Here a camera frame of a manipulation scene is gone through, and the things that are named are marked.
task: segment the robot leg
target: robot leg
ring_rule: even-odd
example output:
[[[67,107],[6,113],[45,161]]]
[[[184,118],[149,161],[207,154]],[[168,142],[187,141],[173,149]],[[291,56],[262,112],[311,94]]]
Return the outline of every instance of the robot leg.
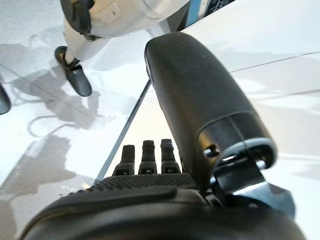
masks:
[[[92,88],[80,62],[97,54],[110,40],[88,34],[80,34],[69,23],[64,21],[65,40],[67,46],[59,46],[55,50],[55,58],[63,67],[66,79],[73,89],[83,97],[92,93]]]

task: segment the black joint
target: black joint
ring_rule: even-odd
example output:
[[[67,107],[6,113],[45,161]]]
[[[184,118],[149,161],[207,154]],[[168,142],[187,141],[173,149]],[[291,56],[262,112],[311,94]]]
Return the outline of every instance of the black joint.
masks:
[[[122,163],[134,163],[135,162],[135,146],[134,145],[125,145],[122,148]]]
[[[151,161],[155,162],[155,143],[152,140],[143,141],[142,145],[142,162]]]
[[[174,145],[171,139],[162,139],[160,147],[174,150]]]
[[[143,141],[142,158],[138,174],[157,174],[155,157],[155,142],[152,140]]]

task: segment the textured rubber surface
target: textured rubber surface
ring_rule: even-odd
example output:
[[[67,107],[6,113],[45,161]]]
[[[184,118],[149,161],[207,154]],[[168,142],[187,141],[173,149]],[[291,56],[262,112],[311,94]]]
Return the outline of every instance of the textured rubber surface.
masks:
[[[106,177],[92,187],[81,190],[122,190],[134,188],[146,188],[153,186],[177,186],[181,189],[195,189],[196,185],[190,174],[144,174],[144,175],[121,175]]]

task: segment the white robot body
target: white robot body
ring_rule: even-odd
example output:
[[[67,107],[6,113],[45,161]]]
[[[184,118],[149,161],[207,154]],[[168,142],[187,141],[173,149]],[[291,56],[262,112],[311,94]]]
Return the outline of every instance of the white robot body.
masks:
[[[68,44],[65,60],[85,61],[98,53],[111,38],[146,29],[183,7],[189,0],[96,0],[89,10],[90,35],[75,31],[65,20]]]

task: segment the robotic hand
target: robotic hand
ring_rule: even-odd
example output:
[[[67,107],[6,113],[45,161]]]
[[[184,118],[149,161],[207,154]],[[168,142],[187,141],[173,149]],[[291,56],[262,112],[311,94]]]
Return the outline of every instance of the robotic hand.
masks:
[[[145,48],[146,69],[179,150],[143,142],[123,147],[111,177],[58,199],[26,226],[22,240],[304,240],[288,190],[261,171],[277,149],[232,76],[196,39],[181,32]]]
[[[168,18],[189,0],[61,0],[66,46],[55,50],[74,90],[87,97],[91,85],[81,65],[114,37],[148,28]]]

